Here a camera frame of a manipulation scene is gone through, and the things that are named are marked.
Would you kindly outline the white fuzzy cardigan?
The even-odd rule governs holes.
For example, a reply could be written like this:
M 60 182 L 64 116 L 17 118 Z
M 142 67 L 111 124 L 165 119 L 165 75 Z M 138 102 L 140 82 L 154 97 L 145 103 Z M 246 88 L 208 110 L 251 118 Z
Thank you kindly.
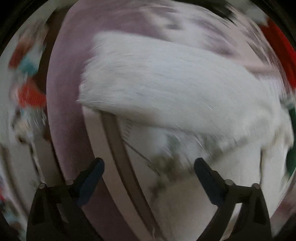
M 105 132 L 127 152 L 167 240 L 196 240 L 216 208 L 194 173 L 203 158 L 223 178 L 258 183 L 269 214 L 288 189 L 288 110 L 266 79 L 212 52 L 123 32 L 92 40 L 79 102 L 110 114 Z

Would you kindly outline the red duvet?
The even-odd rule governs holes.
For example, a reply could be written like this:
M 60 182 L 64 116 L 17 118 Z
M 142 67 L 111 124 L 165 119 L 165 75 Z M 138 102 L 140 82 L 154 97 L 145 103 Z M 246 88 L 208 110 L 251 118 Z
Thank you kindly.
M 272 49 L 278 56 L 287 80 L 295 90 L 295 68 L 296 68 L 296 53 L 293 46 L 281 29 L 270 18 L 267 19 L 267 25 L 260 27 Z

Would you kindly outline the folded dark green sweater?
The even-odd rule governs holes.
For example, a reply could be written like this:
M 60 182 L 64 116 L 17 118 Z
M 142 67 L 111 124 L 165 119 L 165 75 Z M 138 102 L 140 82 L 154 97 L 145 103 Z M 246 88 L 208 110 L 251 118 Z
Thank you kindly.
M 292 123 L 292 129 L 293 129 L 293 135 L 294 135 L 294 141 L 293 141 L 293 146 L 290 148 L 290 150 L 287 153 L 287 158 L 286 158 L 286 168 L 287 168 L 287 173 L 291 177 L 295 171 L 295 156 L 296 156 L 296 143 L 295 143 L 295 131 L 296 131 L 296 116 L 295 116 L 295 108 L 292 108 L 289 110 L 289 115 L 290 115 L 290 120 Z

